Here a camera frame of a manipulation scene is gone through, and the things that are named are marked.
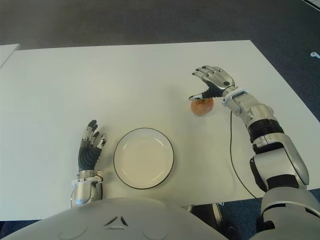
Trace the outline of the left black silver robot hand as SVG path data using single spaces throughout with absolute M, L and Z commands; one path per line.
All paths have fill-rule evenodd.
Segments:
M 107 143 L 107 135 L 97 131 L 96 120 L 91 120 L 85 127 L 78 151 L 78 171 L 94 170 L 101 156 L 103 147 Z

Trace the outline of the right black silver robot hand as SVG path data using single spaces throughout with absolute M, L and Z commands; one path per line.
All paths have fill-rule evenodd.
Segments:
M 197 68 L 192 75 L 204 82 L 208 89 L 190 96 L 189 101 L 219 98 L 228 88 L 235 86 L 234 79 L 220 67 L 204 65 Z

